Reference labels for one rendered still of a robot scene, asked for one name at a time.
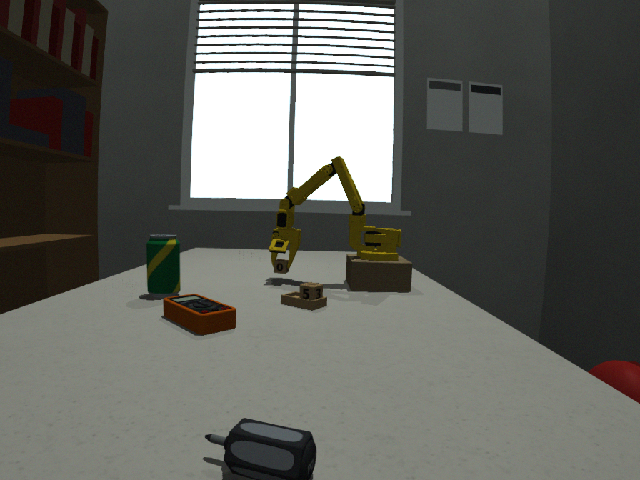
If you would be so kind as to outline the orange digital multimeter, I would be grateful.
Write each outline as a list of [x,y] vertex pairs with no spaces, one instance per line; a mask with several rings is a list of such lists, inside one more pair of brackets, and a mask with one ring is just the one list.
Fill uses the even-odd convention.
[[201,335],[236,328],[236,308],[198,294],[164,298],[164,316]]

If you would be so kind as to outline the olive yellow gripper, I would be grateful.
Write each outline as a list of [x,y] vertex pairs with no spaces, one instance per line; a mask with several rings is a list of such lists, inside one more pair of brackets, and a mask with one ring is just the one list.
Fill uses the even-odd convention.
[[301,230],[290,228],[273,229],[273,231],[274,232],[271,236],[272,243],[269,247],[272,265],[274,267],[274,261],[276,260],[278,253],[286,253],[287,247],[290,243],[289,260],[287,265],[287,268],[289,269],[301,243]]

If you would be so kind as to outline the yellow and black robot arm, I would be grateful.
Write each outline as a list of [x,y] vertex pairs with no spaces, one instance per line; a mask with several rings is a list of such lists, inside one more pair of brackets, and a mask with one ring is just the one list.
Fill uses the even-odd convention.
[[[294,225],[295,205],[300,205],[306,201],[308,196],[336,174],[352,208],[352,214],[349,214],[349,246],[357,250],[357,256],[360,256],[360,259],[398,261],[399,255],[396,252],[396,244],[398,244],[399,230],[366,226],[365,205],[346,162],[341,156],[331,159],[330,164],[321,167],[299,188],[293,187],[286,192],[287,196],[280,201],[279,212],[276,213],[276,228],[290,229]],[[326,175],[329,176],[325,178]],[[359,200],[361,203],[359,203]],[[361,232],[363,231],[366,231],[364,233],[366,246],[361,244]],[[376,246],[377,249],[375,249]]]

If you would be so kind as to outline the green drink can with yellow stripe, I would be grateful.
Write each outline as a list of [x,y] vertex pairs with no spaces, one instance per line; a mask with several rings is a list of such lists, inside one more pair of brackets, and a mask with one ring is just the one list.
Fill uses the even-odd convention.
[[[146,243],[147,288],[153,297],[180,292],[180,243],[175,234],[152,234]],[[174,236],[175,235],[175,236]]]

